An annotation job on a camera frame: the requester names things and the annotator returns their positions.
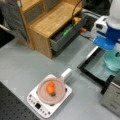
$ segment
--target wooden cabinet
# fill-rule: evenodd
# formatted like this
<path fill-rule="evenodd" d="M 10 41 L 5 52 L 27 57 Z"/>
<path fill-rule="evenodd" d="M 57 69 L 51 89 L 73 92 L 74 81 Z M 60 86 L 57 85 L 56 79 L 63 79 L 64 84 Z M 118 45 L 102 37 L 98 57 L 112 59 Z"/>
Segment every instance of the wooden cabinet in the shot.
<path fill-rule="evenodd" d="M 18 6 L 29 38 L 29 42 L 20 39 L 19 41 L 52 58 L 51 40 L 71 21 L 73 9 L 78 1 L 16 0 L 17 3 L 21 3 Z M 82 3 L 76 8 L 74 15 L 81 9 Z"/>

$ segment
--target gray table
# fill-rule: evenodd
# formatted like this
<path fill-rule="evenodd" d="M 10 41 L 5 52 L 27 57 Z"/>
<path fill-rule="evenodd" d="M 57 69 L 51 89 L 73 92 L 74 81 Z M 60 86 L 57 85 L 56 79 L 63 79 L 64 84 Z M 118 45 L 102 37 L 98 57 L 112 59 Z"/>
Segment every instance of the gray table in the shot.
<path fill-rule="evenodd" d="M 0 49 L 0 80 L 44 120 L 27 103 L 27 95 L 48 74 L 59 77 L 69 67 L 73 72 L 67 84 L 73 93 L 48 120 L 119 120 L 101 105 L 101 89 L 77 69 L 94 47 L 78 36 L 58 57 L 51 60 L 13 40 Z"/>

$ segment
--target carrot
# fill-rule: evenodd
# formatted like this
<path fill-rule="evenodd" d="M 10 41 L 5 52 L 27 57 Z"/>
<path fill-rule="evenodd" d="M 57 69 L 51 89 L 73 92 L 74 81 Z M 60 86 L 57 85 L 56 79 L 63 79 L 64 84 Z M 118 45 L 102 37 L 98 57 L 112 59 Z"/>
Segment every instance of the carrot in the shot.
<path fill-rule="evenodd" d="M 85 29 L 85 28 L 81 28 L 81 32 L 83 32 L 83 33 L 85 33 L 85 32 L 87 32 L 87 29 Z"/>
<path fill-rule="evenodd" d="M 55 96 L 55 84 L 53 81 L 50 81 L 46 87 L 46 91 L 50 96 Z"/>

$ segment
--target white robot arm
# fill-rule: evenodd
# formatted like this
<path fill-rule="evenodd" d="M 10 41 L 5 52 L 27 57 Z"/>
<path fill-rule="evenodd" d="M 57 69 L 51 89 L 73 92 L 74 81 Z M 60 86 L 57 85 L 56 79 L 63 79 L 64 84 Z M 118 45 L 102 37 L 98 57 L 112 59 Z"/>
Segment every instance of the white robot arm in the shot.
<path fill-rule="evenodd" d="M 105 50 L 120 52 L 120 0 L 113 0 L 109 16 L 100 17 L 91 31 L 93 43 Z"/>

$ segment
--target scale button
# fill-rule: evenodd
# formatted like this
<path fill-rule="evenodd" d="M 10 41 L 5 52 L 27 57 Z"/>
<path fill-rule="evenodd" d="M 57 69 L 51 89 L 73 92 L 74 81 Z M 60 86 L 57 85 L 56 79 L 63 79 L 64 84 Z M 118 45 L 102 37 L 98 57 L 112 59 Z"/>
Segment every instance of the scale button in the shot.
<path fill-rule="evenodd" d="M 40 109 L 41 105 L 40 105 L 39 103 L 37 103 L 37 104 L 35 105 L 35 107 L 36 107 L 37 109 Z"/>
<path fill-rule="evenodd" d="M 48 112 L 48 114 L 50 115 L 51 113 L 50 113 L 50 112 Z"/>
<path fill-rule="evenodd" d="M 32 97 L 32 95 L 29 95 L 29 97 Z"/>

